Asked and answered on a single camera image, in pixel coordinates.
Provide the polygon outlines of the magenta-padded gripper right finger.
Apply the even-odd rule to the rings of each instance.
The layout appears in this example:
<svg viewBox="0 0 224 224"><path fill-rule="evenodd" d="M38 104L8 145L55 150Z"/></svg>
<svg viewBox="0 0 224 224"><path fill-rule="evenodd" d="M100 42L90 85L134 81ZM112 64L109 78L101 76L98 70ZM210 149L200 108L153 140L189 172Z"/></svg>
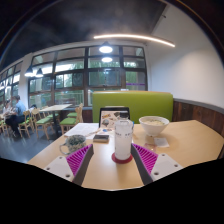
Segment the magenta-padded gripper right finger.
<svg viewBox="0 0 224 224"><path fill-rule="evenodd" d="M131 154L144 185L182 169L182 166L166 153L156 154L137 144L132 144Z"/></svg>

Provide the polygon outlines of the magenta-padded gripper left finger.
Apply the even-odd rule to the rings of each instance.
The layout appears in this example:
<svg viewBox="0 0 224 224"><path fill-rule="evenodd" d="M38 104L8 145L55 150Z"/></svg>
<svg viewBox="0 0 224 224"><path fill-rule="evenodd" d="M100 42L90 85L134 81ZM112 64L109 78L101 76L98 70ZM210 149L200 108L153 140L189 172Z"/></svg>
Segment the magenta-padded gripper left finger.
<svg viewBox="0 0 224 224"><path fill-rule="evenodd" d="M58 156L44 170L81 186L93 154L93 145L90 144L67 157Z"/></svg>

